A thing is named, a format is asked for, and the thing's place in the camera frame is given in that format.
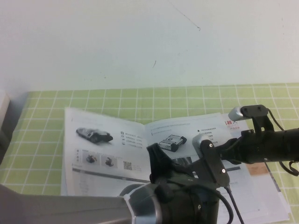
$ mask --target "cutting mat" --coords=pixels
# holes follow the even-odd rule
[[[0,165],[0,183],[24,194],[60,194],[65,107],[147,124],[254,104],[270,108],[283,128],[299,127],[299,84],[30,92]],[[277,163],[269,166],[291,205],[289,223],[299,223],[299,178]]]

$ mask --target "open booklet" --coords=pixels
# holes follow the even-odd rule
[[[66,108],[63,166],[67,194],[118,196],[126,186],[149,182],[150,158],[146,147],[153,143],[158,143],[175,162],[187,166],[199,159],[192,145],[193,137],[199,133],[208,134],[215,146],[232,138],[219,113],[143,125]],[[226,161],[224,165],[244,220],[267,215],[267,207],[259,199],[246,165]],[[226,192],[220,191],[230,202]],[[222,205],[218,219],[219,223],[228,219]]]

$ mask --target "booklet page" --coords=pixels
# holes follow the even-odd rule
[[[149,144],[157,142],[172,159],[198,158],[192,139],[200,133],[207,134],[215,146],[231,138],[220,113],[159,120],[146,124],[145,130]]]
[[[72,171],[148,182],[150,158],[147,146],[142,124],[66,109],[64,162],[66,167],[71,167],[66,169],[67,185],[72,189],[70,194],[74,193],[76,185]]]

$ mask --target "black cable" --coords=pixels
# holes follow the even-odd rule
[[[236,211],[236,213],[237,213],[237,216],[239,217],[239,220],[240,220],[241,224],[244,224],[244,221],[243,221],[243,219],[242,219],[242,216],[241,216],[240,211],[239,211],[239,209],[238,209],[238,206],[237,206],[237,204],[236,204],[236,202],[235,202],[235,199],[234,199],[234,197],[233,197],[233,194],[232,194],[232,191],[231,191],[230,187],[227,186],[227,187],[225,187],[224,189],[228,192],[228,195],[229,195],[229,197],[230,197],[230,200],[232,201],[232,203],[233,203],[233,205],[234,205],[235,211]]]
[[[281,126],[281,125],[277,122],[277,120],[275,119],[275,117],[274,117],[273,113],[271,112],[271,110],[270,110],[269,108],[267,108],[267,110],[268,110],[269,114],[271,115],[271,117],[272,117],[273,121],[275,122],[275,124],[280,128],[280,130],[284,131],[284,129],[282,128],[282,126]],[[294,169],[294,168],[292,167],[292,163],[294,163],[294,161],[291,161],[291,162],[289,163],[289,166],[290,166],[290,169],[291,169],[291,170],[290,170],[288,167],[286,167],[286,166],[283,164],[283,162],[281,162],[281,161],[279,162],[281,168],[284,169],[285,172],[287,172],[287,173],[289,173],[289,174],[291,174],[291,175],[294,175],[294,176],[298,176],[298,175],[299,175],[299,172],[298,172],[296,169]]]
[[[277,122],[277,120],[275,119],[273,113],[271,112],[271,110],[269,108],[267,108],[269,114],[271,115],[273,121],[275,122],[275,124],[280,128],[280,130],[284,131],[284,129],[282,128],[282,126],[280,126],[280,124]]]
[[[190,190],[192,188],[201,188],[201,189],[207,190],[207,191],[211,192],[212,194],[216,195],[224,203],[225,207],[228,210],[229,220],[228,220],[227,224],[231,224],[233,222],[233,219],[234,219],[233,209],[230,206],[229,202],[226,200],[226,198],[224,196],[222,196],[222,194],[220,194],[220,192],[218,192],[217,190],[211,189],[207,186],[200,185],[200,184],[191,184],[191,185],[188,185],[188,186],[184,186],[181,189],[178,189],[177,191],[179,191],[179,190]]]
[[[226,152],[226,151],[231,150],[232,148],[234,148],[241,141],[241,139],[242,139],[242,136],[240,138],[238,138],[230,147],[221,150],[221,152]]]

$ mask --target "white object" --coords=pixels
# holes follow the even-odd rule
[[[1,127],[7,112],[9,101],[9,97],[6,94],[6,92],[0,90],[0,145],[2,145],[4,149],[8,148],[9,140],[7,139],[7,136],[3,133]]]
[[[0,129],[9,105],[9,97],[5,91],[0,90]]]
[[[0,89],[299,82],[298,10],[297,0],[3,1]]]

